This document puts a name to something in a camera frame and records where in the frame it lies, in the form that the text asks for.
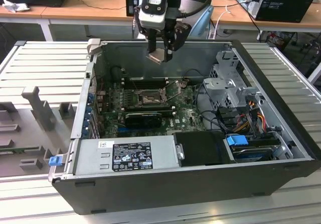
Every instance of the blue latch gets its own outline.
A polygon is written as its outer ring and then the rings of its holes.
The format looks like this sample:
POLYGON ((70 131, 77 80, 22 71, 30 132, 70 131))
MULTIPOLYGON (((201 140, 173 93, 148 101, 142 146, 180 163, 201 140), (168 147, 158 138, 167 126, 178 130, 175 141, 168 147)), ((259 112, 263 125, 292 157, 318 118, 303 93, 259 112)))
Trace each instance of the blue latch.
POLYGON ((248 145, 245 135, 230 135, 227 139, 229 146, 234 145, 248 145))
POLYGON ((49 159, 49 166, 61 166, 62 156, 53 156, 49 159))

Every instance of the crumpled paper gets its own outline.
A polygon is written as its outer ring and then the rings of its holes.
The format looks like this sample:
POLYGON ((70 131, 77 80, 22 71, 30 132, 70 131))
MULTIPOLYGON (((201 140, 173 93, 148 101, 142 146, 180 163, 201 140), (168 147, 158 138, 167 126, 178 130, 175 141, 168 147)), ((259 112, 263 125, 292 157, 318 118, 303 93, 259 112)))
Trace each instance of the crumpled paper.
POLYGON ((7 11, 13 12, 13 13, 30 10, 30 8, 25 3, 16 4, 8 0, 4 0, 4 4, 2 4, 2 6, 6 8, 7 11))

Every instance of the motherboard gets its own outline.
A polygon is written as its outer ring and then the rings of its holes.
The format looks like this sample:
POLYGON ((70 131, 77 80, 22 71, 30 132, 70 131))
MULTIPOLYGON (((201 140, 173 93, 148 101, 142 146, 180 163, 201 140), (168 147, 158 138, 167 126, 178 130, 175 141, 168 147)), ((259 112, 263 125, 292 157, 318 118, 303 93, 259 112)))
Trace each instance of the motherboard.
POLYGON ((100 99, 104 138, 172 135, 205 130, 195 107, 195 86, 181 80, 164 82, 162 88, 132 82, 113 83, 100 99))

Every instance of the robotic arm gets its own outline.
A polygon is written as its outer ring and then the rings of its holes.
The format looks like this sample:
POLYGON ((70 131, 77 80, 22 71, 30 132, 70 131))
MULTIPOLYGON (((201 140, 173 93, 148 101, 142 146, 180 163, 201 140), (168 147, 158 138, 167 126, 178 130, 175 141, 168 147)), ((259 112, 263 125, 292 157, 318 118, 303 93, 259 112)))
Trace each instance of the robotic arm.
POLYGON ((181 0, 142 0, 141 6, 135 7, 134 17, 139 32, 148 40, 147 57, 158 64, 170 61, 192 29, 182 18, 198 13, 210 2, 206 0, 198 9, 184 13, 179 9, 181 0), (164 49, 156 48, 157 37, 163 39, 164 49))

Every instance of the wooden desk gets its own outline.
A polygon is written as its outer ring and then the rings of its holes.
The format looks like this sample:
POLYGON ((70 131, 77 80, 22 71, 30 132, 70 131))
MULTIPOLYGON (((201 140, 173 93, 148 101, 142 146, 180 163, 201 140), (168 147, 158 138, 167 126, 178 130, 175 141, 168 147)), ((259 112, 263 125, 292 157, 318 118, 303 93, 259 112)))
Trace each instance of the wooden desk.
MULTIPOLYGON (((51 30, 52 24, 74 25, 112 25, 131 26, 131 17, 126 16, 125 0, 65 0, 60 8, 31 7, 31 11, 10 13, 0 8, 0 22, 34 23, 39 24, 47 41, 54 41, 51 30), (121 8, 119 10, 97 9, 121 8)), ((235 0, 212 0, 214 6, 225 6, 236 3, 235 0)), ((214 8, 212 21, 217 22, 218 17, 225 8, 214 8)), ((219 22, 220 29, 257 30, 249 16, 241 6, 230 7, 232 14, 225 14, 219 22)), ((283 22, 256 22, 262 31, 289 31, 289 32, 320 32, 321 31, 321 3, 312 4, 301 23, 283 22)))
MULTIPOLYGON (((225 6, 237 3, 235 0, 212 0, 214 6, 225 6)), ((221 29, 256 30, 246 11, 240 6, 229 7, 231 14, 224 14, 219 22, 221 29)), ((217 22, 218 17, 225 8, 214 8, 212 21, 217 22)), ((263 31, 289 31, 289 32, 320 32, 321 31, 321 3, 312 3, 300 23, 263 22, 255 21, 263 31)))
POLYGON ((105 21, 128 21, 132 18, 126 16, 125 0, 65 0, 60 8, 47 7, 42 12, 42 18, 46 19, 76 19, 76 20, 105 20, 105 21), (119 10, 96 9, 110 8, 119 10))
POLYGON ((25 12, 8 12, 4 7, 0 7, 0 18, 8 17, 8 18, 41 18, 42 12, 46 9, 46 7, 30 7, 30 11, 25 12))

